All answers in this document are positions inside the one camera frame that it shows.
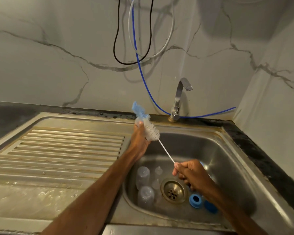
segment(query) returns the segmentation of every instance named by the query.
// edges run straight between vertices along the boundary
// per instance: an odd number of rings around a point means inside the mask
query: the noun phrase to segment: black countertop
[[[24,124],[40,112],[98,116],[105,118],[135,119],[129,112],[106,110],[89,110],[57,106],[41,106],[20,103],[0,102],[0,138],[10,131]],[[168,116],[151,115],[155,122],[167,122]],[[259,168],[264,176],[276,188],[279,194],[294,209],[294,180],[289,177],[264,151],[262,151],[250,138],[247,137],[232,121],[212,119],[180,119],[179,123],[216,126],[223,129],[231,136],[233,141],[244,151],[249,159]]]

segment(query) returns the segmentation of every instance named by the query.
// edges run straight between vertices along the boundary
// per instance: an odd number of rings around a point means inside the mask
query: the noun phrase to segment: blue sponge tip
[[[138,105],[137,102],[133,103],[132,110],[138,118],[144,119],[149,116],[148,114],[145,114],[145,109]]]

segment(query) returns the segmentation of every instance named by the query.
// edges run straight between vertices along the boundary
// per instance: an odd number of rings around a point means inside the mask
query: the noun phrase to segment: blue hose
[[[137,50],[137,46],[136,46],[136,37],[135,37],[135,27],[134,27],[134,6],[133,6],[133,9],[132,9],[132,26],[133,26],[133,39],[134,39],[134,46],[135,46],[135,49]],[[145,85],[145,88],[152,100],[152,102],[159,108],[159,110],[161,110],[162,112],[170,115],[169,112],[166,112],[165,110],[163,110],[160,106],[158,106],[158,104],[155,102],[155,100],[153,99],[149,89],[148,89],[148,86],[146,84],[146,81],[145,81],[145,78],[144,78],[144,75],[143,75],[143,72],[142,72],[142,68],[140,66],[140,62],[139,62],[139,58],[138,58],[138,54],[136,54],[136,59],[137,59],[137,64],[138,64],[138,68],[139,68],[139,71],[140,71],[140,74],[142,76],[142,79],[143,79],[143,82],[144,82],[144,85]],[[233,110],[235,109],[236,107],[232,107],[232,108],[229,108],[227,110],[222,110],[222,111],[219,111],[219,112],[215,112],[215,113],[211,113],[211,114],[206,114],[206,115],[200,115],[200,116],[181,116],[180,118],[201,118],[201,117],[206,117],[206,116],[210,116],[210,115],[217,115],[217,114],[221,114],[223,112],[227,112],[227,111],[230,111],[230,110]]]

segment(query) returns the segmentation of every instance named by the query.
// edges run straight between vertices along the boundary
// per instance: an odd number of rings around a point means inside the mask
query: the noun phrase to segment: drain strainer
[[[171,203],[182,203],[187,197],[183,186],[173,179],[165,179],[161,183],[161,193]]]

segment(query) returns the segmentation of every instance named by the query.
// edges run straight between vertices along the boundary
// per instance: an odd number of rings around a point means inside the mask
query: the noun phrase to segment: faucet spout
[[[169,121],[171,122],[176,122],[180,118],[179,105],[180,105],[180,99],[182,96],[183,88],[185,88],[185,90],[187,91],[193,90],[192,85],[189,83],[189,81],[185,77],[181,78],[179,81],[179,84],[177,85],[174,105],[172,107],[171,115],[169,118]]]

